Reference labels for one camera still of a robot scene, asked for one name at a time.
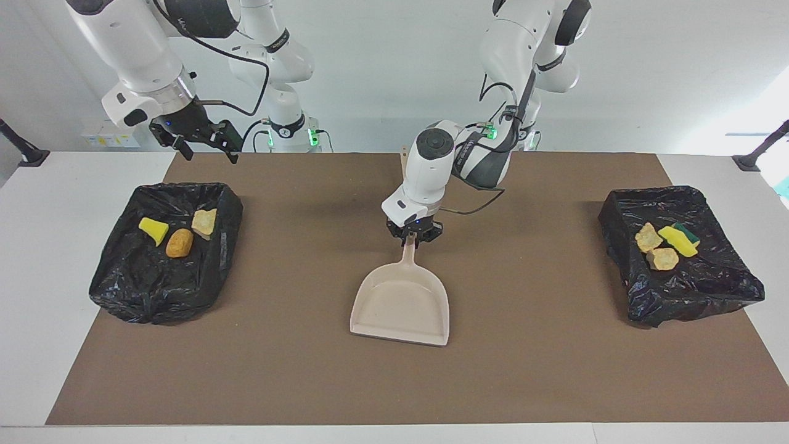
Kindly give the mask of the black pole stand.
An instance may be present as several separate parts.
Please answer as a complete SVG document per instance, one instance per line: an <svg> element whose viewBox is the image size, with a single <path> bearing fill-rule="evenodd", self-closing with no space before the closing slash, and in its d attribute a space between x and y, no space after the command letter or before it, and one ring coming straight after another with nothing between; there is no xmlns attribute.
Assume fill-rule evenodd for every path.
<svg viewBox="0 0 789 444"><path fill-rule="evenodd" d="M762 143L746 155L733 155L732 160L741 171L760 172L757 162L761 155L766 154L774 144L789 137L789 119L785 120L776 130L767 135Z"/></svg>
<svg viewBox="0 0 789 444"><path fill-rule="evenodd" d="M17 134L2 118L0 118L0 134L2 134L22 155L22 160L18 163L20 168L40 167L51 154L50 150L39 149L30 141Z"/></svg>

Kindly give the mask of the brown oval bread roll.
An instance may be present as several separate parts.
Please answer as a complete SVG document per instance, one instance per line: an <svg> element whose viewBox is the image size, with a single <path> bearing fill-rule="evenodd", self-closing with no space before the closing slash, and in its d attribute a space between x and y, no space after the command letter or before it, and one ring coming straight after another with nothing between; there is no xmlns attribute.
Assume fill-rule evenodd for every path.
<svg viewBox="0 0 789 444"><path fill-rule="evenodd" d="M194 244L194 234L191 230L180 228L175 230L167 242L165 253L169 258L185 258L190 254Z"/></svg>

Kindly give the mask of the beige plastic dustpan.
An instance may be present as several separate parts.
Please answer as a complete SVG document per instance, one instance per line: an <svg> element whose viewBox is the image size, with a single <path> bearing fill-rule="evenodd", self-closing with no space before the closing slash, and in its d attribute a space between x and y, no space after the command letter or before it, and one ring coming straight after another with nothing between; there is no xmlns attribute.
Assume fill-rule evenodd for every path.
<svg viewBox="0 0 789 444"><path fill-rule="evenodd" d="M417 264L416 251L416 235L408 235L399 261L381 265L364 278L350 314L353 335L431 347L448 345L448 293L437 275Z"/></svg>

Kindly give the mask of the plain yellow sponge piece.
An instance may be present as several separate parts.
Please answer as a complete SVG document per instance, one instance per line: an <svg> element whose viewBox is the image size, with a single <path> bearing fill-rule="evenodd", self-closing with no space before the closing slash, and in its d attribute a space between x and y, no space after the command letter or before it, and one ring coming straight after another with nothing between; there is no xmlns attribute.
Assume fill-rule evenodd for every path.
<svg viewBox="0 0 789 444"><path fill-rule="evenodd" d="M170 226L167 223L143 217L138 228L149 236L156 247L159 247L168 233Z"/></svg>
<svg viewBox="0 0 789 444"><path fill-rule="evenodd" d="M666 226L657 231L658 235L663 238L679 255L685 258L690 258L698 255L697 244L691 242L685 233L677 228Z"/></svg>

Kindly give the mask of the black bag lined bin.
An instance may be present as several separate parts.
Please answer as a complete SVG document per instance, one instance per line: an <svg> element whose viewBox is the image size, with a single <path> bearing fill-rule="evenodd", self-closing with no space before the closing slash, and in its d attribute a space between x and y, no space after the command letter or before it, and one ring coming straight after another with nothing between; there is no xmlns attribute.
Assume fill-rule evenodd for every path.
<svg viewBox="0 0 789 444"><path fill-rule="evenodd" d="M139 224L150 218L172 234L189 229L199 210L215 210L209 239L170 258ZM160 183L135 188L110 231L88 287L93 303L127 323L166 325L210 309L233 266L244 206L224 183Z"/></svg>
<svg viewBox="0 0 789 444"><path fill-rule="evenodd" d="M764 285L735 251L699 189L614 189L604 200L599 222L628 293L631 321L650 327L691 321L740 310L766 297ZM683 224L700 238L698 255L678 253L673 270L652 270L634 239L647 222L657 231ZM663 240L659 248L673 247Z"/></svg>

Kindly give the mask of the brown table mat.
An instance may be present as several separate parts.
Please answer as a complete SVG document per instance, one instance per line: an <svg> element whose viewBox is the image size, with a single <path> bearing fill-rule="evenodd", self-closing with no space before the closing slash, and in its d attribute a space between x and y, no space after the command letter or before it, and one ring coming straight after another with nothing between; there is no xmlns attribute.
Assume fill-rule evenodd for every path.
<svg viewBox="0 0 789 444"><path fill-rule="evenodd" d="M50 425L789 421L789 386L746 312L628 321L598 222L612 189L669 179L654 155L516 154L507 192L443 214L417 262L443 281L445 347L350 334L354 296L402 253L381 200L392 154L174 159L244 205L205 315L133 325L99 312Z"/></svg>

